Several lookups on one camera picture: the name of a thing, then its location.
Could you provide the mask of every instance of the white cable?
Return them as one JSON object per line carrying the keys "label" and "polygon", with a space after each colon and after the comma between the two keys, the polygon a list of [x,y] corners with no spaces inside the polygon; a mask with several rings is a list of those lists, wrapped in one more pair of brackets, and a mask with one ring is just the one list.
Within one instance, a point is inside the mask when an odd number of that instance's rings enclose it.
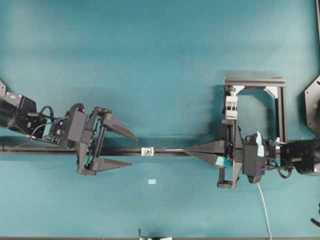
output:
{"label": "white cable", "polygon": [[267,211],[267,207],[266,207],[266,202],[265,202],[265,197],[264,197],[264,193],[261,190],[260,184],[257,183],[260,194],[261,194],[261,198],[262,198],[262,202],[263,202],[263,207],[264,207],[264,212],[265,212],[265,218],[266,218],[266,225],[268,227],[268,232],[269,232],[269,236],[270,236],[270,240],[272,240],[272,234],[271,234],[271,230],[270,230],[270,223],[269,223],[269,216],[268,216],[268,211]]}

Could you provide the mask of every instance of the robotic arm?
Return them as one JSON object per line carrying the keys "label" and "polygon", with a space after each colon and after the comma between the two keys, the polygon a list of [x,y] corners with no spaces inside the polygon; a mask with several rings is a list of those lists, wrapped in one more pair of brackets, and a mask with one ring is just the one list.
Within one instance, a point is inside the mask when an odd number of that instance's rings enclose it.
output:
{"label": "robotic arm", "polygon": [[[49,109],[50,115],[44,114],[46,109]],[[51,128],[48,136],[42,139],[46,125],[51,125]],[[31,141],[47,142],[61,149],[75,150],[76,172],[87,176],[95,176],[101,171],[132,165],[128,162],[100,158],[106,131],[138,140],[110,109],[97,106],[88,116],[84,105],[78,103],[73,105],[64,117],[55,117],[50,106],[45,106],[37,112],[34,101],[21,94],[7,92],[6,86],[1,81],[0,126],[24,134]]]}

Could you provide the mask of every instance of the teal background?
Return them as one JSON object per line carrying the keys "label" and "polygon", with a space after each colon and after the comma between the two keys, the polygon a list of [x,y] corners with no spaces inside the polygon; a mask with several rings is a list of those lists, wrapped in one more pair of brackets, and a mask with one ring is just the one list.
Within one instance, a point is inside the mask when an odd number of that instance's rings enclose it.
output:
{"label": "teal background", "polygon": [[[313,0],[0,0],[0,78],[58,116],[98,105],[140,146],[187,147],[220,137],[224,77],[282,76],[289,139],[310,139],[303,91],[320,72],[317,34]],[[243,94],[238,108],[243,135],[274,137],[266,93]],[[90,178],[72,156],[0,156],[0,236],[268,235],[244,175],[225,190],[218,170],[192,157],[114,159],[133,166]],[[320,236],[310,222],[319,183],[262,178],[274,237]]]}

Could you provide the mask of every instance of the metal bar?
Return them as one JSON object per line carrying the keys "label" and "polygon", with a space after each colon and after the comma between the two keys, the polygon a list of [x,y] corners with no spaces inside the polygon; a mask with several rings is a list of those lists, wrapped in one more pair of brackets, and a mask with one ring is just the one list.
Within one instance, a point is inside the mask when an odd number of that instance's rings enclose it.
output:
{"label": "metal bar", "polygon": [[[0,240],[138,240],[138,237],[0,237]],[[318,237],[273,237],[274,240],[319,240]],[[269,240],[269,237],[173,237],[172,240]]]}
{"label": "metal bar", "polygon": [[288,142],[288,121],[287,121],[287,105],[286,105],[286,89],[278,87],[278,98],[275,99],[275,126],[276,136],[280,142]]}
{"label": "metal bar", "polygon": [[[21,146],[12,149],[11,146],[0,148],[0,155],[75,155],[73,150],[65,150],[56,146]],[[100,156],[141,157],[141,147],[102,147]],[[167,148],[155,147],[154,157],[190,157],[183,150],[168,151]]]}
{"label": "metal bar", "polygon": [[315,0],[315,8],[316,8],[316,23],[318,26],[318,41],[320,46],[320,0]]}
{"label": "metal bar", "polygon": [[224,84],[228,86],[245,87],[285,87],[286,80],[277,78],[245,78],[245,77],[225,77]]}

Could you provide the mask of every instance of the small white block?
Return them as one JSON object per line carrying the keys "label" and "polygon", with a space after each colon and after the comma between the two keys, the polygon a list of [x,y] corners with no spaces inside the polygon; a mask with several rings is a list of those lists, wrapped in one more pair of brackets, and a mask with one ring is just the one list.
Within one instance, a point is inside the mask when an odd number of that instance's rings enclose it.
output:
{"label": "small white block", "polygon": [[156,184],[157,180],[156,179],[149,179],[148,184]]}

